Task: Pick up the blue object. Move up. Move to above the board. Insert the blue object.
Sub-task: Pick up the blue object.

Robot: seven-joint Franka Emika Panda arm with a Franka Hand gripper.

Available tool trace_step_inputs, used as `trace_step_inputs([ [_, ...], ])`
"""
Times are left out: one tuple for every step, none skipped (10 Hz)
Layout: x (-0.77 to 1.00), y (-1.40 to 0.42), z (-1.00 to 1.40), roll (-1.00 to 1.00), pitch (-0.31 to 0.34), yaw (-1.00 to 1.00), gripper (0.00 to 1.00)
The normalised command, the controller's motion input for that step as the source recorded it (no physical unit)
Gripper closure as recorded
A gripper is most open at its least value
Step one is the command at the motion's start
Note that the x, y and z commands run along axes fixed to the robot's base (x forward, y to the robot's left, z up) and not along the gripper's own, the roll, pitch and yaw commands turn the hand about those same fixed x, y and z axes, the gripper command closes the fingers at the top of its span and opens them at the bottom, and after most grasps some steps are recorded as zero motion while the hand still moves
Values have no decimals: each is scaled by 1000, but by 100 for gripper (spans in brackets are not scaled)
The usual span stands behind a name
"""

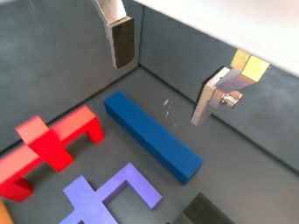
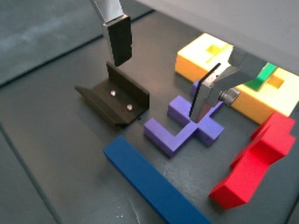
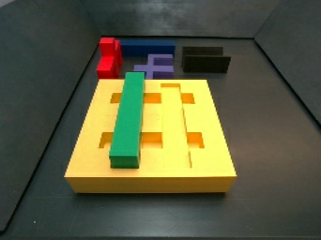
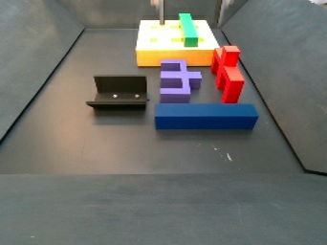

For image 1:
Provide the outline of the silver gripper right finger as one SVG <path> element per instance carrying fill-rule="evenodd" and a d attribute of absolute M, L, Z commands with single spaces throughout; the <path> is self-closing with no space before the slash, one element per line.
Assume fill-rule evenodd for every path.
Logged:
<path fill-rule="evenodd" d="M 234 108 L 243 97 L 239 90 L 256 84 L 268 68 L 268 62 L 250 53 L 236 50 L 231 68 L 222 66 L 202 83 L 191 123 L 202 125 L 220 105 Z"/>

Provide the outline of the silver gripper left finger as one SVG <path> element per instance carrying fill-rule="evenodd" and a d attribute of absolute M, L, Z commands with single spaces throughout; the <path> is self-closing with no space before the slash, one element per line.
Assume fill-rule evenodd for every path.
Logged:
<path fill-rule="evenodd" d="M 105 25 L 115 68 L 135 58 L 135 20 L 127 15 L 121 0 L 92 0 Z"/>

